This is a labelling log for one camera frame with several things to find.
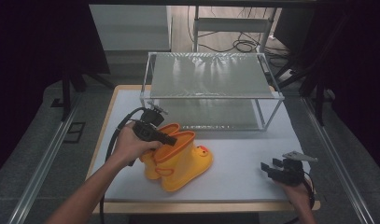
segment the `gray carpet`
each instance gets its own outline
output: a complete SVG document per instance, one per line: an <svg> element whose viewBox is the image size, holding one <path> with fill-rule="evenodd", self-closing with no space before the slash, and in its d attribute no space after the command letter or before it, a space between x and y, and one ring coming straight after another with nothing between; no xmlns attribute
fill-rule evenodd
<svg viewBox="0 0 380 224"><path fill-rule="evenodd" d="M139 84L143 81L144 69L142 67L145 68L144 63L111 65L113 68L117 66L119 69L112 69L116 72L113 72L111 76L103 77L113 83ZM88 88L82 93L78 112L73 120L74 122L85 122L84 133L78 143L62 144L60 147L25 223L42 223L65 198L81 185L88 172L113 91L92 79L85 78ZM284 89L288 94L284 104L303 151L310 156L319 158L318 163L311 164L311 176L317 188L317 198L321 201L321 208L315 212L317 221L318 223L332 224L361 223L331 165L315 126L308 117L302 99L294 94L297 87L298 83L295 83ZM62 109L50 107L55 98L61 98L60 83L46 89L44 103L40 106L33 123L0 171L0 223L7 223L59 125ZM368 205L374 223L380 223L380 170L378 166L367 150L336 117L330 103L325 104L324 119L331 141ZM75 136L66 136L67 140L73 138ZM224 223L221 220L225 220L225 223L258 223L258 221L260 223L284 223L295 217L295 214L271 212L259 213L259 216L256 214L225 214L224 216L223 219L216 219L218 217L216 215L213 219L215 221L209 220L208 223ZM199 217L201 215L182 218L188 221L186 223L199 223ZM159 223L158 218L136 216L131 218L131 223ZM170 217L170 223L180 222L179 218L177 219L177 216ZM106 223L129 223L129 220L130 218L126 215L106 215ZM90 223L99 223L98 216L92 216Z"/></svg>

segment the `floor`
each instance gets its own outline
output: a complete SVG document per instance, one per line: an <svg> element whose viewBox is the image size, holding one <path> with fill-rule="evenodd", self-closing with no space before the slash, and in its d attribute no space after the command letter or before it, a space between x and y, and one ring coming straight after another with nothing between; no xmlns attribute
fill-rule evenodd
<svg viewBox="0 0 380 224"><path fill-rule="evenodd" d="M248 15L241 8L205 7L201 10L201 16L242 16ZM172 51L190 51L191 41L188 35L187 7L173 7L174 27ZM265 12L258 8L257 16ZM203 37L201 43L219 50L228 49L236 35L215 34ZM277 42L269 39L267 46L284 48ZM147 54L122 54L119 52L107 52L110 61L112 75L102 75L115 84L140 84L145 72L145 60ZM53 164L42 183L35 200L28 207L28 214L24 223L41 223L59 204L68 197L84 181L88 172L91 157L95 149L97 139L103 125L106 111L111 99L112 90L91 78L84 77L88 88L83 93L74 93L78 97L77 113L73 122L84 122L85 128L79 142L62 143L57 151ZM380 170L374 163L367 150L337 118L331 104L324 104L325 126L321 129L313 120L312 98L303 99L296 90L301 83L293 83L283 89L286 96L285 106L289 113L292 126L300 140L303 151L306 154L318 157L320 162L312 164L311 175L317 186L317 198L321 201L321 208L315 211L318 223L380 223ZM20 201L23 190L29 183L32 174L42 159L44 152L49 148L49 143L61 124L62 109L50 107L51 102L61 98L61 83L51 85L45 90L44 103L32 122L31 126L23 136L17 148L0 171L0 223L7 223ZM320 135L325 132L329 139ZM73 139L75 136L67 134L65 140ZM333 162L338 156L339 163L344 167L344 173L340 167ZM358 205L366 204L366 209ZM366 222L359 218L359 214L370 212L373 220ZM199 216L186 218L186 223L199 223ZM226 223L284 223L295 217L290 212L270 212L259 214L225 214L223 220ZM130 217L122 214L106 216L106 223L177 223L177 217ZM208 223L221 223L218 215L211 217ZM99 217L91 217L90 223L99 223Z"/></svg>

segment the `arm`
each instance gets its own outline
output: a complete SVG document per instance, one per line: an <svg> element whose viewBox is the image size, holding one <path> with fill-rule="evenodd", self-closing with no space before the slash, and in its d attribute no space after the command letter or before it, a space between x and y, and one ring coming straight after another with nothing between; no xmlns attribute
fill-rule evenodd
<svg viewBox="0 0 380 224"><path fill-rule="evenodd" d="M292 187L278 182L275 183L285 191L301 224L317 224L309 202L308 191L304 184Z"/></svg>
<svg viewBox="0 0 380 224"><path fill-rule="evenodd" d="M157 141L139 140L132 130L133 126L133 123L127 124L120 131L115 149L107 162L49 217L47 223L87 222L118 172L146 150L162 146Z"/></svg>

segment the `rubber boot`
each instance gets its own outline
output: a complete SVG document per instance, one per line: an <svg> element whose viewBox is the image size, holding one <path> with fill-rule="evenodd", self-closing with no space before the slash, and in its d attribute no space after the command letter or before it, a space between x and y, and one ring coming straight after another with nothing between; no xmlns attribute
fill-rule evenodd
<svg viewBox="0 0 380 224"><path fill-rule="evenodd" d="M162 176L162 188L175 191L206 171L213 161L213 154L206 147L195 147L195 133L186 131L172 134L177 138L174 147L163 146L154 154L155 171Z"/></svg>
<svg viewBox="0 0 380 224"><path fill-rule="evenodd" d="M180 130L177 123L165 125L159 129L160 132L166 134L174 134ZM147 150L141 157L140 161L145 164L144 174L148 179L159 179L161 176L155 172L156 163L154 161L154 151Z"/></svg>

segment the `table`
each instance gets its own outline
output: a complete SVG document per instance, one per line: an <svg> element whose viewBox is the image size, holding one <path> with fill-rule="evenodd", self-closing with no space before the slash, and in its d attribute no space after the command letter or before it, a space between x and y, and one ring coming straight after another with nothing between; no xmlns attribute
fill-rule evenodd
<svg viewBox="0 0 380 224"><path fill-rule="evenodd" d="M114 105L116 103L116 100L119 97L121 97L120 92L122 92L122 91L138 91L138 90L140 90L140 88L141 88L141 86L118 86L115 89L114 94L113 94L112 99L111 99L111 102L110 102L110 106L108 108L108 112L106 114L106 118L105 118L105 122L104 122L104 125L102 128L102 131L101 131L99 139L98 139L98 143L96 145L95 152L93 154L93 158L92 158L91 166L90 166L90 169L88 172L88 176L90 176L92 174L92 172L94 172L97 169L97 167L101 165L100 159L98 160L97 158L99 155L101 155L102 158L104 157L103 154L105 153L105 151L104 151L105 148L103 148L103 147L106 144L104 142L109 140L108 137L110 136L109 132L111 129L111 127L110 127L111 123L109 123L109 121L110 121L110 118L115 119L114 117L117 116L116 115L117 109L114 110L114 108L115 108ZM261 160L265 160L265 162L268 162L267 161L268 159L266 159L268 157L268 155L266 155L266 157L265 157L265 155L263 155L263 156L264 157L262 157ZM256 163L255 166L257 166L257 167L260 166L260 164L258 162L254 162L254 163ZM142 165L143 164L140 161L137 161L133 168L135 168L135 166L137 166L136 168L138 168L139 166L142 166ZM217 168L221 168L221 166L218 166L217 162L215 162L215 165L216 165L216 167L212 166L212 168L215 168L214 172L217 170ZM304 168L305 170L309 169L307 164L305 164L304 167L305 167ZM175 196L172 196L171 198L173 198L173 200L165 200L165 198L163 198L163 195L161 197L155 196L153 199L147 200L147 199L145 199L145 197L147 198L147 196L149 196L149 195L147 195L147 191L144 195L137 196L137 195L134 195L133 193L131 193L130 186L123 187L120 184L120 181L123 178L126 178L126 179L129 178L129 179L131 179L131 181L140 181L138 183L137 182L135 183L136 186L139 186L139 185L145 186L147 184L147 182L144 182L143 180L136 179L136 178L144 178L143 176L138 175L139 172L140 172L140 174L142 174L142 170L139 170L137 172L134 170L130 170L133 168L127 168L128 170L126 170L126 172L129 172L129 174L128 173L126 173L126 174L120 173L118 175L118 177L116 177L118 179L117 183L113 182L113 184L111 185L112 189L114 189L112 191L114 191L114 192L117 192L117 188L125 188L127 190L127 192L124 192L123 195L120 194L119 196L117 196L117 197L120 197L120 199L114 198L114 202L105 203L105 212L106 213L125 213L125 214L159 214L159 213L166 214L167 213L167 214L172 214L172 213L217 213L217 212L226 213L226 212L261 212L261 211L292 210L292 206L285 199L283 192L280 192L280 195L277 195L277 198L278 198L277 200L265 200L265 199L253 200L253 199L251 199L251 197L259 197L257 195L250 195L249 200L247 200L247 199L243 198L244 197L243 195L239 195L238 200L233 200L232 198L230 198L230 199L224 198L222 200L220 198L210 198L210 201L209 200L201 201L200 199L189 200L188 198L185 198L186 195L184 195L184 194L183 194L184 196L183 195L177 196L176 198L175 198ZM272 181L270 179L268 179L266 177L266 175L262 176L261 178L264 178L264 180L265 180L265 181L261 181L262 184L267 184L267 185L269 185L269 187L274 186ZM198 183L191 183L191 184L194 185L196 189L197 188L205 189L205 186L202 186L202 184L204 184L207 181L205 181L205 179L203 179L202 181L203 181L203 183L201 183L199 181ZM249 180L246 183L249 186L251 186L251 184L253 184L255 182L256 181ZM161 193L161 191L158 191L157 189L153 189L153 188L155 188L155 185L149 187L148 190L154 190L154 192L156 192L156 194ZM193 195L190 195L191 194L190 188L187 188L186 190L188 191L188 192L186 192L187 195L189 195L188 197L192 198ZM107 191L106 198L108 198L108 197L111 197L111 193L109 193ZM318 209L319 207L320 207L320 202L316 201L314 209ZM98 211L99 211L99 208L96 207L96 209L94 210L94 213L98 213Z"/></svg>

